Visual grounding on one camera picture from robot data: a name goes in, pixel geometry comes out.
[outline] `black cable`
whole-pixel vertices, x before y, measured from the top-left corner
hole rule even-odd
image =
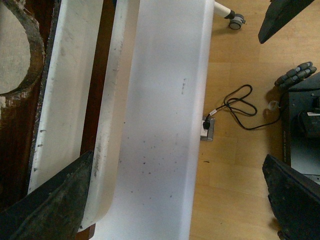
[[[250,88],[249,92],[242,96],[242,97],[231,97],[232,95],[234,95],[235,93],[237,93],[238,91],[240,91],[241,89],[245,88],[245,87],[248,87]],[[280,96],[280,99],[279,99],[279,116],[276,120],[272,121],[272,122],[268,122],[268,123],[265,123],[265,124],[262,124],[262,125],[259,125],[259,126],[255,126],[255,127],[245,127],[241,121],[239,120],[237,114],[235,111],[238,111],[238,112],[241,112],[243,113],[245,116],[249,116],[249,117],[252,117],[252,116],[255,116],[257,113],[258,113],[258,109],[251,103],[245,101],[244,99],[246,97],[248,97],[252,91],[253,91],[253,87],[250,85],[250,84],[245,84],[245,85],[242,85],[241,87],[239,87],[237,90],[229,93],[227,96],[225,96],[225,98],[223,99],[223,105],[217,107],[215,110],[215,112],[217,112],[219,109],[222,109],[224,107],[227,107],[230,112],[232,113],[232,115],[234,116],[236,122],[240,125],[240,127],[242,127],[243,129],[245,130],[255,130],[255,129],[258,129],[258,128],[262,128],[262,127],[265,127],[265,126],[269,126],[269,125],[272,125],[272,124],[275,124],[276,122],[278,122],[281,117],[282,117],[282,114],[283,112],[286,110],[286,108],[288,107],[287,105],[285,106],[282,106],[282,100],[283,100],[283,97],[286,93],[288,92],[291,92],[291,93],[296,93],[296,92],[311,92],[311,91],[316,91],[316,90],[320,90],[320,87],[315,87],[315,88],[292,88],[292,89],[288,89],[286,90],[285,92],[283,92]],[[254,110],[254,113],[250,113],[250,112],[246,112],[242,109],[239,109],[239,108],[236,108],[236,107],[233,107],[231,106],[231,104],[234,104],[234,103],[237,103],[237,102],[242,102],[244,103],[245,105],[248,105],[249,107],[251,107],[253,110]],[[209,129],[210,127],[210,120],[209,120],[209,117],[210,117],[211,114],[208,114],[207,117],[205,118],[205,121],[203,123],[203,128],[204,129]]]

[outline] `circular hole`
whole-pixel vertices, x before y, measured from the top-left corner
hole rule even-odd
[[[30,66],[30,45],[24,27],[0,2],[0,94],[17,88]]]

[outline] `caster wheel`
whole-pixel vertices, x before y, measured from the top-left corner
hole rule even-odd
[[[242,24],[245,24],[245,17],[241,14],[235,14],[233,19],[230,19],[229,27],[233,30],[239,30]]]

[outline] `cable tie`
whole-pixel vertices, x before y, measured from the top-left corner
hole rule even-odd
[[[280,107],[279,107],[278,101],[273,100],[273,101],[269,102],[269,104],[268,104],[268,109],[272,112],[275,111],[276,109],[279,109],[279,108]]]
[[[214,115],[216,112],[217,112],[217,110],[215,109],[215,110],[212,110],[209,114],[210,114],[210,116],[212,116],[212,115]]]

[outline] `white plastic surface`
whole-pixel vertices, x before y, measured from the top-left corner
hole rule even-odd
[[[139,4],[117,1],[82,229],[104,217],[113,199]]]
[[[139,0],[118,0],[82,229],[113,198]],[[103,0],[62,0],[37,134],[29,193],[80,155]]]
[[[80,155],[103,0],[62,0],[28,192]]]
[[[141,0],[118,176],[93,240],[187,240],[214,0]]]

